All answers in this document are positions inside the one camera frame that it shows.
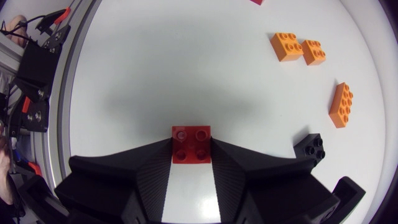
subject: red lego brick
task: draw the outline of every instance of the red lego brick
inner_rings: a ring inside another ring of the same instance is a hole
[[[173,163],[210,163],[210,126],[173,126]]]
[[[263,0],[250,0],[250,1],[252,1],[252,2],[258,4],[258,5],[261,5],[262,2],[263,2]]]

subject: mechanical part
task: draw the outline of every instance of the mechanical part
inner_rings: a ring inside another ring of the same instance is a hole
[[[174,132],[173,137],[184,141],[188,134],[183,132]],[[284,159],[211,138],[221,222],[341,222],[365,192],[343,177],[330,193],[311,175],[314,156],[323,152],[320,135],[309,134],[301,142],[314,145],[314,139],[317,153]],[[54,197],[37,176],[21,187],[22,198],[49,223],[161,223],[172,142],[174,138],[110,156],[71,157],[72,173],[55,189],[63,206],[44,200]]]
[[[36,118],[37,122],[40,122],[42,120],[42,112],[37,111],[35,114],[35,118]]]

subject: red object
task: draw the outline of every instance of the red object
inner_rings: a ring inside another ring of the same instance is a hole
[[[173,126],[173,163],[210,163],[210,126]]]
[[[261,6],[263,0],[250,0],[250,1],[252,1],[252,2],[254,2],[254,3],[256,3],[256,4]]]
[[[28,164],[33,170],[35,170],[35,174],[36,174],[36,175],[39,175],[39,176],[42,177],[42,171],[40,170],[39,165],[37,165],[37,164],[34,163],[34,162],[28,162],[27,164]]]
[[[29,105],[30,105],[30,99],[28,97],[25,97],[25,102],[24,102],[24,105],[22,107],[22,112],[23,113],[27,113],[27,110],[29,109]]]
[[[70,12],[70,8],[67,7],[66,11],[54,21],[54,24],[58,25],[59,23],[61,23],[64,19],[66,19],[68,17],[69,12]]]

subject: cable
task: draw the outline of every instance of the cable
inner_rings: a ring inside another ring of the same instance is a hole
[[[39,46],[39,45],[36,43],[36,41],[32,40],[32,38],[30,38],[30,37],[24,37],[23,35],[19,35],[19,34],[15,34],[15,33],[8,33],[8,31],[4,31],[4,30],[0,30],[0,32],[1,32],[2,34],[4,34],[4,35],[14,35],[14,36],[16,36],[16,37],[20,37],[20,38],[22,38],[22,39],[28,40],[28,41],[34,43],[35,45]]]
[[[30,22],[32,22],[32,21],[34,21],[34,20],[36,20],[36,19],[40,19],[40,18],[44,18],[44,17],[45,17],[45,15],[36,16],[35,18],[29,19],[28,21],[24,22],[23,25],[19,25],[19,26],[15,27],[13,30],[11,30],[11,31],[9,31],[9,32],[10,32],[10,33],[13,33],[13,32],[15,32],[16,30],[18,30],[18,29],[21,28],[21,27],[24,27],[24,26],[27,27],[27,24],[28,24],[28,23],[30,23]]]
[[[7,29],[6,29],[6,22],[4,22],[4,20],[3,20],[2,23],[1,23],[1,29],[0,29],[0,30],[2,30],[3,28],[4,28],[5,31],[7,31]]]

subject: orange lego brick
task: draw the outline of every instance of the orange lego brick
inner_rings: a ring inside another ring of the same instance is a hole
[[[321,49],[321,43],[316,40],[304,40],[301,43],[304,59],[307,65],[319,65],[326,60],[326,54]]]
[[[292,33],[275,33],[271,45],[280,62],[297,60],[303,55],[303,48]]]
[[[329,116],[336,128],[343,128],[347,125],[353,97],[354,95],[349,91],[349,86],[346,83],[336,86],[335,97],[329,111]]]

